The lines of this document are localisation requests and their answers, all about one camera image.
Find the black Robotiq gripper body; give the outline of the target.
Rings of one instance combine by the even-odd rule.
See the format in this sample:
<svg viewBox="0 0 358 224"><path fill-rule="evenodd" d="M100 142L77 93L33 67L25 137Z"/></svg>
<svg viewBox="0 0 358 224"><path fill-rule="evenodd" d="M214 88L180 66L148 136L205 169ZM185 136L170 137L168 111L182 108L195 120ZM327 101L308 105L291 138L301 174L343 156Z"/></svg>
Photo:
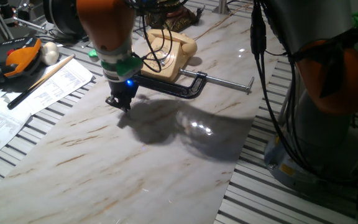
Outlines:
<svg viewBox="0 0 358 224"><path fill-rule="evenodd" d="M111 89L110 96L106 98L107 100L131 100L135 97L139 85L132 78L120 81L117 76L110 76L107 73L104 74L104 77L107 79Z"/></svg>

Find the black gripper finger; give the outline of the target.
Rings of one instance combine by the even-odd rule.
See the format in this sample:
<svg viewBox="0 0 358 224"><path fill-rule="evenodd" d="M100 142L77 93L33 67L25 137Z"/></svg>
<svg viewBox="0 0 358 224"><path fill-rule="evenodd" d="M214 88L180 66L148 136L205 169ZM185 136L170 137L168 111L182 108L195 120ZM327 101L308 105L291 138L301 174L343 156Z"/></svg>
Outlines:
<svg viewBox="0 0 358 224"><path fill-rule="evenodd" d="M112 106L112 107L115 107L115 108L120 108L121 105L120 103L115 99L115 97L113 95L111 96L108 96L105 100L105 102L109 105L109 106Z"/></svg>
<svg viewBox="0 0 358 224"><path fill-rule="evenodd" d="M132 97L130 96L120 96L118 98L119 107L123 112L128 112L131 109Z"/></svg>

